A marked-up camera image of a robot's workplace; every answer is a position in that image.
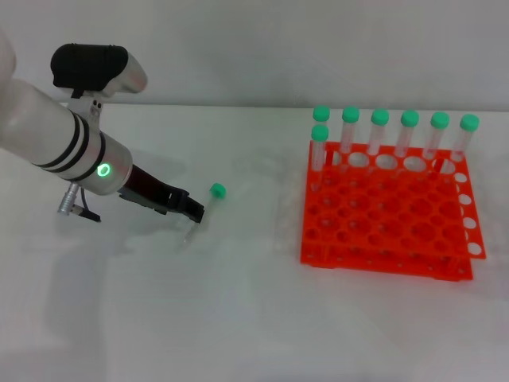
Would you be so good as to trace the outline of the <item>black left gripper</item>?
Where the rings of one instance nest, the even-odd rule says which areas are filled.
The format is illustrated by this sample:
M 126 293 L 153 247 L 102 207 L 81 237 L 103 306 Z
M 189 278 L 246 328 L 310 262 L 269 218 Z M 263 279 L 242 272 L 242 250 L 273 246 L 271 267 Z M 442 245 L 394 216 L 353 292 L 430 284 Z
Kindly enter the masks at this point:
M 204 217 L 205 207 L 192 199 L 187 191 L 159 181 L 136 165 L 133 165 L 125 185 L 119 190 L 119 196 L 163 215 L 179 213 L 197 224 Z

